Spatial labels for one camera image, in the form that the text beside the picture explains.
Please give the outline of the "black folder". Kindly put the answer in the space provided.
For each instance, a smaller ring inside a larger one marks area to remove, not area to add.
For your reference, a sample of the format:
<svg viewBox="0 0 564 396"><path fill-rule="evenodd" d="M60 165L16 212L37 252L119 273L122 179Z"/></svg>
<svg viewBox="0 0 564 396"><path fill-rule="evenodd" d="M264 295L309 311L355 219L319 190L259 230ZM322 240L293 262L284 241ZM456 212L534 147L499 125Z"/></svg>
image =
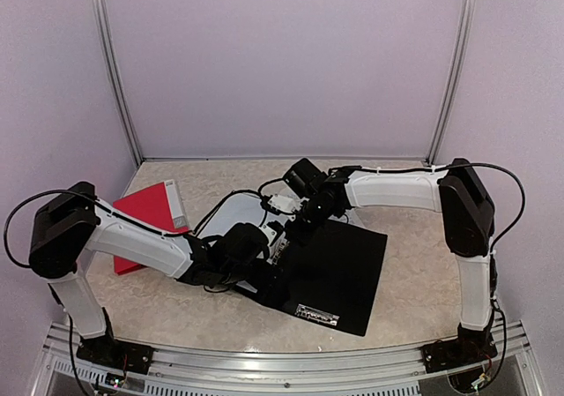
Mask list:
<svg viewBox="0 0 564 396"><path fill-rule="evenodd" d="M230 287L254 302L352 335L367 332L388 237L333 220L307 245L287 241L272 256L276 276Z"/></svg>

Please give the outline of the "red folder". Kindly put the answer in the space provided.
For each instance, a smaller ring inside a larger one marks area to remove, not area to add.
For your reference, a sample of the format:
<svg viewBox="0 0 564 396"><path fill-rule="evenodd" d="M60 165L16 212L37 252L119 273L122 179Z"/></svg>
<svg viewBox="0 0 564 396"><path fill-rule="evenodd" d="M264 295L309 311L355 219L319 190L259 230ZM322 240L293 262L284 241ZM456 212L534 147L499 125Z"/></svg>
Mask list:
<svg viewBox="0 0 564 396"><path fill-rule="evenodd" d="M117 199L113 207L136 220L170 233L189 230L189 222L174 180L153 184Z"/></svg>

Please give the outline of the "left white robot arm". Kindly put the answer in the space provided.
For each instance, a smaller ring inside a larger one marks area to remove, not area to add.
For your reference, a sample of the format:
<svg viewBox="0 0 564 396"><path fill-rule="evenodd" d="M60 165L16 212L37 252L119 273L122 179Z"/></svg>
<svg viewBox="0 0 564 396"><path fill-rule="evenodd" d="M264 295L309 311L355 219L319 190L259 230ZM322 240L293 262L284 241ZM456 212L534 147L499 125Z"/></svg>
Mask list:
<svg viewBox="0 0 564 396"><path fill-rule="evenodd" d="M174 180L114 204L99 198L89 182L50 195L33 219L29 265L48 283L90 352L106 365L122 358L123 346L93 291L91 271L78 264L83 256L121 258L184 285L224 290L250 281L258 267L271 267L269 259L284 234L253 190L221 199L211 213L227 207L231 222L204 236L190 228Z"/></svg>

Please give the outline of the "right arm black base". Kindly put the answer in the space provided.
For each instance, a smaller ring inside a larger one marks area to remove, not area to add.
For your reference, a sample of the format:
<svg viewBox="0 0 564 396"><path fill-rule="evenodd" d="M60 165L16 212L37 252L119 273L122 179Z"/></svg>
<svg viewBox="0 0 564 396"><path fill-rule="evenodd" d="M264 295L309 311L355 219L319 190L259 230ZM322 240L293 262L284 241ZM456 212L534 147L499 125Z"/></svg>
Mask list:
<svg viewBox="0 0 564 396"><path fill-rule="evenodd" d="M450 340L437 340L420 349L426 373L452 370L476 362L488 361L498 355L491 325L482 331L457 327L457 336Z"/></svg>

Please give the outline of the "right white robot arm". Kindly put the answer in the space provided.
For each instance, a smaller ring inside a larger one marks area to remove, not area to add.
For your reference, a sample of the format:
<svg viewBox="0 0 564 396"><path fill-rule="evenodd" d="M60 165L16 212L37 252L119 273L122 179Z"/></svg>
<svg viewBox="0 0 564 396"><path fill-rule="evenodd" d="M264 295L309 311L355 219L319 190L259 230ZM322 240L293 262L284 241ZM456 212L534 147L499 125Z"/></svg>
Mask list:
<svg viewBox="0 0 564 396"><path fill-rule="evenodd" d="M347 165L322 171L303 158L282 178L301 201L301 207L292 211L292 224L301 233L352 209L420 211L437 219L443 244L455 257L458 270L459 326L465 333L452 342L450 354L461 364L484 351L480 332L494 316L495 207L476 168L466 159L455 159L420 168Z"/></svg>

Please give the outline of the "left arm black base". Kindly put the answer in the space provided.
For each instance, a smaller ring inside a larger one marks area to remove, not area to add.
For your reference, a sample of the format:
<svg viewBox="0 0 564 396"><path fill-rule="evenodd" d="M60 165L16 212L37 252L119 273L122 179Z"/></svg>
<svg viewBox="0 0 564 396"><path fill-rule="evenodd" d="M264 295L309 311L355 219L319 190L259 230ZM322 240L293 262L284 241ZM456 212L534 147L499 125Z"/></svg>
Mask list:
<svg viewBox="0 0 564 396"><path fill-rule="evenodd" d="M80 338L77 358L93 364L122 372L147 375L151 366L154 348L148 345L118 340L114 336L109 315L105 308L106 331L96 338Z"/></svg>

